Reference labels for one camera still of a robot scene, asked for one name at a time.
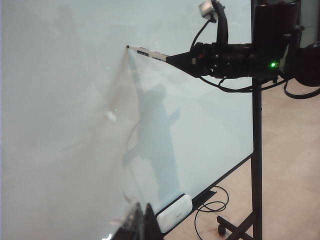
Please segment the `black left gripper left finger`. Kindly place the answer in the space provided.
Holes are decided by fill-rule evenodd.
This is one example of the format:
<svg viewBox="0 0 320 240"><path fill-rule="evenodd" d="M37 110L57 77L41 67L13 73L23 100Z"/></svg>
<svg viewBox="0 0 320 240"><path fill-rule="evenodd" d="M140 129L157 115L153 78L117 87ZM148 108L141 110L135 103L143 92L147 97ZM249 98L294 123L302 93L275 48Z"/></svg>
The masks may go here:
<svg viewBox="0 0 320 240"><path fill-rule="evenodd" d="M144 240L145 220L140 203L135 203L112 240Z"/></svg>

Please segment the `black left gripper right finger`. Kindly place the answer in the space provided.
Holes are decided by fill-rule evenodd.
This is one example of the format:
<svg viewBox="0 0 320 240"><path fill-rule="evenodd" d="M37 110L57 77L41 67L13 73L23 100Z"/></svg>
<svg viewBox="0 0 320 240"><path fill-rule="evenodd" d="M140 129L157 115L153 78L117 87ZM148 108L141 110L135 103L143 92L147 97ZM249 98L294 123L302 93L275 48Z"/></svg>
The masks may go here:
<svg viewBox="0 0 320 240"><path fill-rule="evenodd" d="M146 205L144 214L144 239L163 240L163 234L150 203Z"/></svg>

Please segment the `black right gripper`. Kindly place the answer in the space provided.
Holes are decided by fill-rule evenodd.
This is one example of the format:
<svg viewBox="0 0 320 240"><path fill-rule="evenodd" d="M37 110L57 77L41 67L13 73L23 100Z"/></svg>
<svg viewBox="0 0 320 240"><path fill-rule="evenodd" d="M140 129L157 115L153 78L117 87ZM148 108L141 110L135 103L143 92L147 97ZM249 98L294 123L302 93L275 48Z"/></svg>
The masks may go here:
<svg viewBox="0 0 320 240"><path fill-rule="evenodd" d="M165 62L195 78L241 78L249 76L253 56L252 44L198 42L191 53L184 52L166 57Z"/></svg>

